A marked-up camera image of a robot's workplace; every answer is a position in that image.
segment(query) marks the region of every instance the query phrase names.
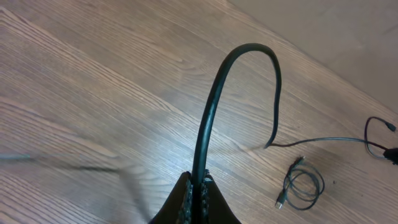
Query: black wire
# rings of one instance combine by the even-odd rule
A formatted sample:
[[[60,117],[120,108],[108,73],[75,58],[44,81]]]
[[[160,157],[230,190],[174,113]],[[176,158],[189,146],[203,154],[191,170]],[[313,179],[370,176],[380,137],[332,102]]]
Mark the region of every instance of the black wire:
[[[368,140],[368,126],[369,126],[369,123],[371,122],[372,119],[379,120],[379,121],[383,122],[384,124],[387,124],[387,123],[388,123],[388,122],[385,121],[384,119],[381,119],[381,118],[378,118],[378,117],[375,117],[375,116],[372,116],[372,117],[368,118],[368,120],[366,121],[366,124],[365,124],[365,134],[364,134],[364,139],[365,139],[365,141]],[[368,142],[365,143],[365,146],[366,146],[366,149],[369,151],[369,153],[372,154],[372,156],[374,156],[374,157],[376,157],[376,158],[378,158],[378,159],[387,159],[387,158],[385,158],[384,156],[378,156],[378,155],[376,155],[376,154],[373,152],[373,150],[369,147]]]
[[[312,141],[354,141],[354,142],[362,142],[365,143],[365,145],[371,144],[373,146],[379,147],[383,150],[388,150],[388,148],[379,145],[377,143],[363,140],[363,139],[358,139],[358,138],[346,138],[346,137],[327,137],[327,138],[314,138],[314,139],[306,139],[306,140],[301,140],[297,142],[293,142],[290,144],[277,144],[277,143],[272,143],[270,146],[276,146],[276,147],[290,147],[290,146],[295,146],[297,144],[305,143],[305,142],[312,142]]]
[[[300,188],[298,188],[294,182],[297,178],[299,178],[302,175],[308,176],[312,184],[315,186],[315,192],[311,193],[310,191],[304,191]],[[310,205],[307,207],[298,207],[292,203],[292,201],[289,199],[289,191],[292,191],[293,195],[299,198],[300,200],[304,202],[310,202]],[[319,196],[323,193],[325,190],[325,180],[323,179],[321,173],[314,167],[311,166],[310,164],[304,163],[304,157],[301,157],[297,159],[290,167],[289,171],[287,172],[285,179],[284,179],[284,185],[283,185],[283,191],[282,193],[284,194],[284,198],[286,199],[287,203],[294,209],[296,210],[308,210],[312,208],[317,200],[319,199]]]
[[[251,51],[260,51],[268,55],[275,69],[276,89],[275,89],[274,111],[276,111],[276,113],[274,113],[274,126],[272,128],[272,134],[266,146],[269,146],[276,137],[277,128],[278,128],[279,98],[280,98],[280,91],[282,89],[282,79],[280,75],[280,67],[278,59],[275,53],[269,47],[262,44],[244,44],[239,47],[236,47],[227,55],[227,57],[224,59],[223,63],[221,64],[218,70],[217,76],[213,82],[213,86],[211,87],[210,94],[207,99],[205,110],[203,112],[203,116],[199,127],[198,139],[195,148],[195,155],[193,158],[192,177],[191,177],[193,185],[193,208],[192,208],[193,220],[199,219],[201,214],[199,206],[200,195],[201,195],[201,183],[203,182],[203,179],[205,177],[206,157],[210,141],[211,127],[213,126],[213,121],[216,114],[217,105],[220,100],[221,92],[223,91],[224,82],[235,60],[242,54]]]

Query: thick black cable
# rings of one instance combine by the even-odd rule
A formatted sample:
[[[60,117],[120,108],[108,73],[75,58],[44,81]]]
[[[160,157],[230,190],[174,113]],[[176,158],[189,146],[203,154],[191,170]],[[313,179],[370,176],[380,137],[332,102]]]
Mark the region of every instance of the thick black cable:
[[[239,47],[236,47],[232,50],[228,56],[224,59],[221,64],[217,76],[213,82],[213,86],[211,87],[211,91],[209,97],[206,102],[206,107],[203,112],[203,116],[201,119],[197,145],[195,148],[195,156],[193,158],[193,167],[192,167],[192,184],[193,184],[193,206],[192,215],[193,219],[200,217],[200,208],[195,207],[195,205],[199,205],[200,202],[200,186],[203,182],[203,178],[205,177],[205,166],[206,166],[206,157],[207,150],[210,141],[211,135],[211,127],[213,126],[214,117],[216,114],[216,109],[218,102],[220,100],[221,92],[223,90],[224,82],[226,76],[232,67],[234,61],[242,54],[251,51],[260,51],[269,56],[272,64],[274,65],[275,75],[276,75],[276,89],[275,89],[275,101],[274,101],[274,126],[272,128],[272,134],[266,146],[269,146],[276,137],[277,128],[278,128],[278,112],[279,112],[279,98],[280,91],[282,89],[282,78],[280,75],[280,67],[278,59],[275,53],[267,46],[262,44],[244,44]]]

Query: laminate floor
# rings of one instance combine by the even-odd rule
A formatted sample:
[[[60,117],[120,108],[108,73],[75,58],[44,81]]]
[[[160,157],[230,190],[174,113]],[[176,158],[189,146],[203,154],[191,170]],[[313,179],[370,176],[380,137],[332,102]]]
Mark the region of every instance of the laminate floor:
[[[259,42],[282,69],[275,139],[362,138],[398,114],[299,52],[226,0],[2,0],[1,223],[145,223],[192,168],[207,95],[227,53]],[[261,146],[275,75],[260,53],[227,78],[207,168],[243,223],[396,223],[398,172],[355,142]],[[398,145],[372,122],[370,140]],[[309,211],[274,208],[303,155],[325,193]],[[123,169],[122,175],[74,167]]]

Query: cable plug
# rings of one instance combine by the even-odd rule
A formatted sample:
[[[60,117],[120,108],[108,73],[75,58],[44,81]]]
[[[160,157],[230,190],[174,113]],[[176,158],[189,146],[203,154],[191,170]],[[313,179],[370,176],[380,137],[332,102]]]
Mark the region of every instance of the cable plug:
[[[383,156],[391,160],[394,165],[398,165],[398,148],[385,150]]]
[[[278,199],[276,200],[275,208],[282,209],[282,207],[284,206],[285,201],[286,201],[286,191],[282,190],[279,193]]]
[[[397,129],[397,128],[396,128],[393,124],[391,124],[391,123],[386,122],[386,125],[387,125],[387,128],[390,129],[392,132],[395,132],[396,129]]]
[[[293,168],[296,167],[297,165],[300,165],[300,164],[304,161],[304,159],[305,159],[305,156],[300,156],[300,157],[298,157],[298,158],[294,161],[294,163],[293,163],[292,165],[290,165],[289,170],[290,170],[290,169],[293,169]]]

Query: wood grain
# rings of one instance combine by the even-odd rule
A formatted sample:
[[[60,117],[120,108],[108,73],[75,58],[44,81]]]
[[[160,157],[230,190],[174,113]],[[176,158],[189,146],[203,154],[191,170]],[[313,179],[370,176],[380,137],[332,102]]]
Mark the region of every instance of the wood grain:
[[[218,66],[245,42],[268,45],[280,60],[277,142],[361,138],[373,115],[398,123],[397,114],[224,0],[6,1],[1,23],[1,152],[73,155],[3,162],[5,223],[144,223],[191,169]],[[396,168],[370,157],[362,144],[259,147],[271,133],[274,84],[269,59],[250,53],[233,66],[221,97],[207,167],[237,217],[243,223],[398,220]],[[381,124],[370,128],[373,141],[398,145]],[[319,168],[325,193],[310,211],[277,211],[282,179],[299,155]],[[119,180],[56,166],[86,163],[133,167]],[[53,210],[50,198],[60,201]]]

